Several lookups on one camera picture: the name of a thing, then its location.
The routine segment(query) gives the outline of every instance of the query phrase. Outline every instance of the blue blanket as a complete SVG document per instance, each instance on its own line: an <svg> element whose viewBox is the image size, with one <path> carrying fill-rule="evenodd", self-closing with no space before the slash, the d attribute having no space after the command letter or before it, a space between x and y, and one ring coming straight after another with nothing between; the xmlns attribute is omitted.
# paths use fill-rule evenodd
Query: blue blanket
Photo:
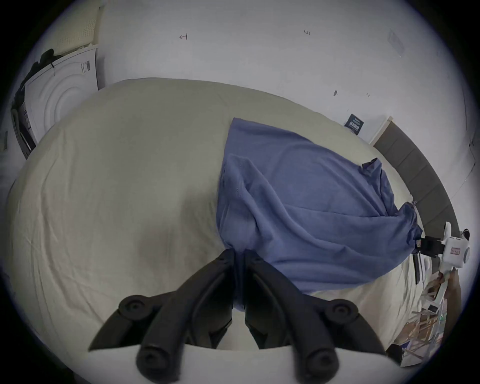
<svg viewBox="0 0 480 384"><path fill-rule="evenodd" d="M413 206L395 207L378 159L358 166L241 119L225 144L216 224L228 248L255 250L304 293L371 282L421 236Z"/></svg>

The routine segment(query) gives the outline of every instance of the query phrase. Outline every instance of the white panel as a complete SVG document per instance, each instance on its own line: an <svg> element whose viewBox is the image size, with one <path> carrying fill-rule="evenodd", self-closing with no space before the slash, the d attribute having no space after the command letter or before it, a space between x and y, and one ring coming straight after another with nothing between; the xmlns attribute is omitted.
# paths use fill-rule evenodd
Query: white panel
<svg viewBox="0 0 480 384"><path fill-rule="evenodd" d="M56 122L98 90L95 50L89 47L64 56L25 84L25 106L37 143Z"/></svg>

